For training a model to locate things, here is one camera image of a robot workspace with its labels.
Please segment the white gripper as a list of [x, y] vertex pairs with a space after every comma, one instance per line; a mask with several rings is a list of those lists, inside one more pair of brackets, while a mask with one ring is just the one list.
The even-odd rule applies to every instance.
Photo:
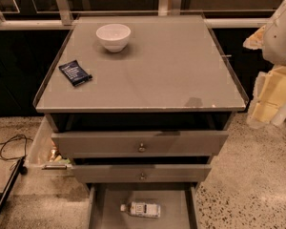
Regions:
[[[243, 47], [249, 50], [261, 50], [265, 28], [266, 26], [263, 25], [246, 38]], [[267, 73], [260, 72], [257, 75], [253, 100], [249, 105], [247, 124], [255, 129], [272, 124], [272, 119], [285, 102], [286, 66], [274, 65]]]

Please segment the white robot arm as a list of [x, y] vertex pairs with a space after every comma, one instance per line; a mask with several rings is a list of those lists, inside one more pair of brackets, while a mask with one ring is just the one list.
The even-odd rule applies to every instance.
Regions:
[[279, 126], [286, 119], [286, 0], [243, 47], [261, 49], [263, 58], [273, 64], [267, 73], [257, 75], [247, 123], [252, 128]]

